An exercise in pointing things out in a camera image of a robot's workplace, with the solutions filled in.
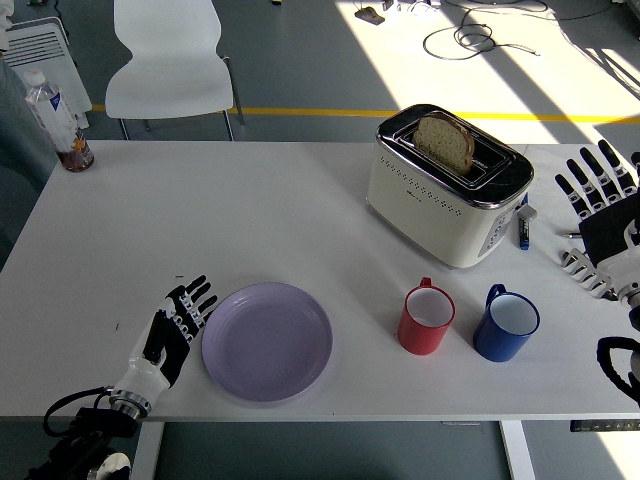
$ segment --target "sunlight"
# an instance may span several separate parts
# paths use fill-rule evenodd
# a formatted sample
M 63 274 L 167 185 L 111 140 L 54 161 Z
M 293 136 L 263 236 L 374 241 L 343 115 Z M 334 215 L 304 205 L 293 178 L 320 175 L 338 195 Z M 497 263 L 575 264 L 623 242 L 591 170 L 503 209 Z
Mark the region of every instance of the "sunlight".
M 602 54 L 596 56 L 588 52 L 590 46 L 574 44 L 550 10 L 539 18 L 504 5 L 474 11 L 468 21 L 489 25 L 491 38 L 501 47 L 461 60 L 473 52 L 455 43 L 453 29 L 427 40 L 429 51 L 445 59 L 427 53 L 423 43 L 430 34 L 456 26 L 464 9 L 443 6 L 439 11 L 413 14 L 408 11 L 410 3 L 400 5 L 401 11 L 394 5 L 383 12 L 379 2 L 362 2 L 385 17 L 384 23 L 374 26 L 355 18 L 360 2 L 336 0 L 336 8 L 398 109 L 432 103 L 463 112 L 469 121 L 506 143 L 561 141 L 536 115 L 565 116 L 551 121 L 562 122 L 573 137 L 582 135 L 592 143 L 602 138 L 596 129 L 599 125 L 640 115 L 638 71 L 611 51 L 604 51 L 607 65 L 603 68 Z M 526 114 L 533 118 L 523 119 Z
M 624 479 L 640 478 L 640 432 L 602 432 L 597 435 Z

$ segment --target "cream toaster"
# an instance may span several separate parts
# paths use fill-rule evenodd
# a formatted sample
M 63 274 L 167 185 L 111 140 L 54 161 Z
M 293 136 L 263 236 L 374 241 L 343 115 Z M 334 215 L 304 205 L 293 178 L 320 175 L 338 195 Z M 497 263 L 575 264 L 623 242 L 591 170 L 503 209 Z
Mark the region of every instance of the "cream toaster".
M 473 137 L 467 175 L 414 146 L 418 122 L 431 112 L 451 117 Z M 367 202 L 440 261 L 465 268 L 495 250 L 532 180 L 533 166 L 512 148 L 435 105 L 414 105 L 378 127 Z

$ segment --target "lavender plate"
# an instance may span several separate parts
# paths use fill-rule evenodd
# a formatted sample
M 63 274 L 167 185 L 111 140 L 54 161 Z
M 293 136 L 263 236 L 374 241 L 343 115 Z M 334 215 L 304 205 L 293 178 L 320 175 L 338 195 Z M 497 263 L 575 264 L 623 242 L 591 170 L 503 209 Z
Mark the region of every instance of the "lavender plate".
M 211 378 L 256 402 L 293 397 L 324 370 L 333 336 L 320 304 L 283 283 L 238 290 L 213 311 L 202 336 Z

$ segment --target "white table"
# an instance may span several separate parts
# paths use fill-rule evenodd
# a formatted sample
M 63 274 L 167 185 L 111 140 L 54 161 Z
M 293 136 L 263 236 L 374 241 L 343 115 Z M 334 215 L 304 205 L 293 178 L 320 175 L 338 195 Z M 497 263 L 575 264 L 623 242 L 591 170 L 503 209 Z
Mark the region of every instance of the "white table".
M 592 299 L 560 268 L 580 241 L 553 175 L 580 146 L 517 147 L 536 167 L 532 247 L 515 225 L 487 259 L 450 270 L 366 205 L 372 145 L 92 141 L 81 174 L 57 166 L 0 274 L 0 417 L 41 417 L 58 398 L 123 375 L 164 295 L 205 273 L 220 298 L 258 282 L 314 296 L 334 332 L 329 364 L 276 405 L 222 391 L 194 342 L 156 421 L 638 418 L 600 371 L 599 338 L 633 336 L 628 311 Z M 422 276 L 457 317 L 439 349 L 407 353 L 394 332 Z M 531 298 L 538 332 L 510 362 L 472 347 L 493 283 Z M 622 371 L 628 371 L 623 362 Z M 63 409 L 72 416 L 78 404 Z

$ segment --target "black device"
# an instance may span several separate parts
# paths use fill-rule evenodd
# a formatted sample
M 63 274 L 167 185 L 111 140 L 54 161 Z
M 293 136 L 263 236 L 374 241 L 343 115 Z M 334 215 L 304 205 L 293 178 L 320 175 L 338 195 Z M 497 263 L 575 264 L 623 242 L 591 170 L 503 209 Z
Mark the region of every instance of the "black device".
M 364 20 L 365 22 L 371 23 L 373 25 L 380 25 L 384 22 L 384 17 L 378 15 L 376 9 L 373 7 L 365 7 L 361 8 L 355 13 L 356 18 L 360 20 Z
M 202 298 L 210 287 L 202 275 L 169 292 L 134 347 L 127 373 L 115 386 L 73 393 L 47 410 L 42 427 L 47 435 L 61 440 L 49 452 L 49 460 L 29 470 L 26 480 L 129 479 L 131 462 L 109 448 L 109 442 L 132 438 L 158 395 L 175 384 L 191 342 L 218 300 L 216 295 Z M 60 408 L 94 395 L 93 408 L 81 408 L 67 430 L 58 432 L 49 426 L 49 418 Z M 98 406 L 104 397 L 109 397 L 108 409 Z

